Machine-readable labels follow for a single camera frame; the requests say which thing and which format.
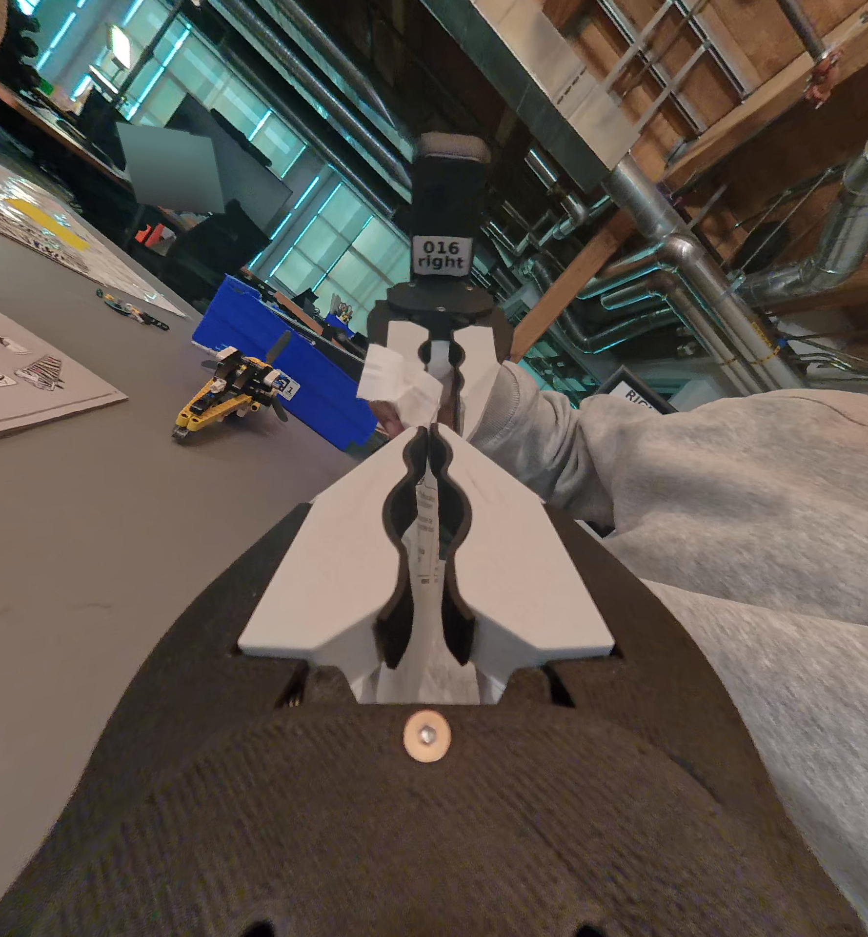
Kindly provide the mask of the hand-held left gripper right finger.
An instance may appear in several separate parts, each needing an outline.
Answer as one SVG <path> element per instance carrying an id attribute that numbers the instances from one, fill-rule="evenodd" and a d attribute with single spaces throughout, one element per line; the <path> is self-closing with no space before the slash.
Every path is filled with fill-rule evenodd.
<path id="1" fill-rule="evenodd" d="M 434 426 L 443 631 L 461 664 L 532 668 L 611 653 L 615 638 L 545 505 L 450 428 Z"/>

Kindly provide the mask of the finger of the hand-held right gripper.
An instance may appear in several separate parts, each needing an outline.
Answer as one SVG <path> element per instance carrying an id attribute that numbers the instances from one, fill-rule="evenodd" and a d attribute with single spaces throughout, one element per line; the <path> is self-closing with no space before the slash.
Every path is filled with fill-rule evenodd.
<path id="1" fill-rule="evenodd" d="M 401 356 L 405 368 L 427 369 L 431 354 L 431 338 L 425 327 L 415 322 L 389 322 L 386 347 Z"/>
<path id="2" fill-rule="evenodd" d="M 483 421 L 500 371 L 492 328 L 469 325 L 453 331 L 447 364 L 447 374 L 440 380 L 441 422 L 462 439 L 472 439 Z"/>

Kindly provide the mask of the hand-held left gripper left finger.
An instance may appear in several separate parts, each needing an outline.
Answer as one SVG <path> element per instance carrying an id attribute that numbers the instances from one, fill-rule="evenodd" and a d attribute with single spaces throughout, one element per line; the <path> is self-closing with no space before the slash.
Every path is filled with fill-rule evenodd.
<path id="1" fill-rule="evenodd" d="M 428 445 L 426 428 L 405 431 L 313 499 L 239 637 L 244 654 L 397 667 L 414 620 L 403 538 Z"/>

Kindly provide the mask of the small white paper bag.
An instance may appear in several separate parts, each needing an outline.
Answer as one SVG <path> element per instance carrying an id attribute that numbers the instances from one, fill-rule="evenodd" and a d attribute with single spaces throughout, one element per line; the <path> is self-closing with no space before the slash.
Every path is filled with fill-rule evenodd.
<path id="1" fill-rule="evenodd" d="M 477 705 L 475 669 L 460 665 L 447 648 L 442 621 L 444 545 L 437 481 L 428 471 L 415 489 L 418 515 L 404 533 L 414 620 L 397 667 L 381 666 L 375 690 L 379 704 Z"/>

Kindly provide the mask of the blue plastic bin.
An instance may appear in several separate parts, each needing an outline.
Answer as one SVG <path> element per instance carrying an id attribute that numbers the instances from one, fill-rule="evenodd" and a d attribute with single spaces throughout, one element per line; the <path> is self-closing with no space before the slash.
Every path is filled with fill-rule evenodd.
<path id="1" fill-rule="evenodd" d="M 226 276 L 192 339 L 212 353 L 233 346 L 262 359 L 284 334 L 289 343 L 275 366 L 288 378 L 280 391 L 287 411 L 341 451 L 364 447 L 378 423 L 357 397 L 362 360 L 265 303 L 252 286 Z"/>

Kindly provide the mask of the yellow black toy brick helicopter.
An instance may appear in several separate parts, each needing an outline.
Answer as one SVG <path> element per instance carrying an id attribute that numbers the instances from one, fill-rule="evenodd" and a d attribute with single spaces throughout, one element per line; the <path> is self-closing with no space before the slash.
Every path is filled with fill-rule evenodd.
<path id="1" fill-rule="evenodd" d="M 181 409 L 171 438 L 184 443 L 200 430 L 227 418 L 236 418 L 270 407 L 282 423 L 287 411 L 281 403 L 277 383 L 282 373 L 275 368 L 276 359 L 286 350 L 291 338 L 282 334 L 263 359 L 245 355 L 235 346 L 217 351 L 216 357 L 203 363 L 213 370 L 213 377 Z"/>

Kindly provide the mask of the person's right forearm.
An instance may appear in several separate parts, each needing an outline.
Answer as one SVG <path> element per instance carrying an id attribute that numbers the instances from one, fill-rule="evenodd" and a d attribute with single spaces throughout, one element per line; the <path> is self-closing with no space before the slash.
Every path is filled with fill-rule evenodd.
<path id="1" fill-rule="evenodd" d="M 641 579 L 868 626 L 868 395 L 574 408 L 508 363 L 471 442 Z"/>

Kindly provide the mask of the black framed sign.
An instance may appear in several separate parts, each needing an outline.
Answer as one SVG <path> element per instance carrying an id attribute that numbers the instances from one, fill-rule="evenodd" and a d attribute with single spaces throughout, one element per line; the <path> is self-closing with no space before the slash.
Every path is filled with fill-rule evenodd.
<path id="1" fill-rule="evenodd" d="M 647 407 L 659 414 L 678 413 L 678 410 L 658 392 L 642 381 L 626 366 L 620 366 L 594 393 L 610 395 L 633 404 Z"/>

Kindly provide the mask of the large black monitor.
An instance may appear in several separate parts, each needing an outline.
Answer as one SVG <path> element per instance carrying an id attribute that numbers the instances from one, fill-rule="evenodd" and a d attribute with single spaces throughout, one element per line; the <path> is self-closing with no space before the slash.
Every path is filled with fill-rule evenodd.
<path id="1" fill-rule="evenodd" d="M 184 96 L 165 126 L 211 141 L 224 202 L 239 202 L 259 230 L 272 237 L 287 216 L 291 190 L 271 170 L 271 160 L 222 113 L 206 109 L 192 94 Z"/>

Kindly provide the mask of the silver ceiling pipes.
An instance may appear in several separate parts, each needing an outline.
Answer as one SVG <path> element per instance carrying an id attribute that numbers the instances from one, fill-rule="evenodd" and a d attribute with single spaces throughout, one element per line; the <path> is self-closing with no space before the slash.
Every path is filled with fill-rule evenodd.
<path id="1" fill-rule="evenodd" d="M 666 311 L 637 313 L 597 333 L 577 329 L 570 336 L 560 311 L 549 322 L 532 322 L 534 307 L 514 332 L 512 357 L 551 332 L 580 355 L 602 352 L 623 341 L 683 322 L 739 392 L 761 392 L 804 385 L 804 378 L 781 356 L 756 308 L 780 306 L 832 292 L 860 267 L 868 254 L 868 141 L 846 164 L 815 251 L 802 261 L 764 273 L 728 278 L 709 252 L 681 228 L 680 218 L 641 175 L 616 170 L 607 191 L 627 209 L 648 236 L 663 239 L 629 256 L 603 279 L 587 283 L 591 298 L 612 308 L 660 299 Z"/>

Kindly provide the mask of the sticker sheet with yellow label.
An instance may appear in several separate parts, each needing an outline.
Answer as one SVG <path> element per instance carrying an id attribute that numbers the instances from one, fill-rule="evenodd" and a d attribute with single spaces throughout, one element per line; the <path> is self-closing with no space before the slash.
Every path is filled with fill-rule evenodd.
<path id="1" fill-rule="evenodd" d="M 0 183 L 10 181 L 16 181 L 18 184 L 31 186 L 38 191 L 42 190 L 57 200 L 52 194 L 50 194 L 41 186 L 31 182 L 30 180 L 22 177 L 12 170 L 6 169 L 3 165 L 0 164 Z M 147 280 L 145 280 L 143 276 L 135 270 L 133 261 L 131 259 L 129 259 L 127 256 L 115 254 L 113 252 L 112 246 L 108 241 L 104 240 L 100 234 L 89 228 L 83 219 L 79 217 L 72 209 L 70 209 L 68 206 L 66 207 L 69 209 L 71 214 L 81 222 L 82 227 L 94 236 L 97 241 L 97 246 L 93 251 L 81 257 L 63 255 L 53 259 L 50 256 L 38 252 L 36 253 L 48 258 L 54 263 L 57 263 L 72 272 L 88 278 L 99 286 L 108 287 L 113 291 L 123 292 L 124 294 L 143 301 L 150 306 L 154 306 L 158 309 L 170 312 L 180 319 L 188 320 L 190 318 L 190 315 L 175 306 L 170 301 L 170 299 L 163 294 L 159 287 L 155 287 Z"/>

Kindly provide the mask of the person's grey hoodie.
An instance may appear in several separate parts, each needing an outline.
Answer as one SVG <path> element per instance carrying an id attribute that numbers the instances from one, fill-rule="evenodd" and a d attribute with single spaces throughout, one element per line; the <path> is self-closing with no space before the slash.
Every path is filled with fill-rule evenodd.
<path id="1" fill-rule="evenodd" d="M 868 932 L 868 536 L 800 537 L 774 559 L 705 543 L 643 559 L 654 588 L 720 673 L 792 819 Z"/>

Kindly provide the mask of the open instruction booklet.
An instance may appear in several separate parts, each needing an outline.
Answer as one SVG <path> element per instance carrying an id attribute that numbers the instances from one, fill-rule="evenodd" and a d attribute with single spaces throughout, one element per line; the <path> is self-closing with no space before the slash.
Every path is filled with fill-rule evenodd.
<path id="1" fill-rule="evenodd" d="M 0 437 L 126 400 L 112 384 L 0 313 Z"/>

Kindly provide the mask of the yellow paper card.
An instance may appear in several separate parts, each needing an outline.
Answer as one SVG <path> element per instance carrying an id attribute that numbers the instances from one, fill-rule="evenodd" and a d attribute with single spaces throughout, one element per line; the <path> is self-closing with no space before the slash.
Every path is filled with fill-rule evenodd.
<path id="1" fill-rule="evenodd" d="M 55 238 L 63 244 L 73 248 L 76 251 L 84 252 L 90 249 L 89 241 L 76 234 L 67 224 L 48 214 L 40 205 L 31 203 L 25 199 L 6 198 L 3 204 L 12 207 L 17 212 L 31 219 L 38 224 L 41 229 L 53 234 Z"/>

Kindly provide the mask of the wooden support post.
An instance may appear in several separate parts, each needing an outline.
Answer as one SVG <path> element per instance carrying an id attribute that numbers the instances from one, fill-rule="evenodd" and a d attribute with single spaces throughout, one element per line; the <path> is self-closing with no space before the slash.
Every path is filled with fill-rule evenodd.
<path id="1" fill-rule="evenodd" d="M 510 360 L 519 363 L 542 338 L 561 313 L 595 275 L 603 270 L 635 230 L 630 215 L 620 209 L 590 239 L 571 264 L 554 280 L 545 293 L 515 326 L 510 346 Z"/>

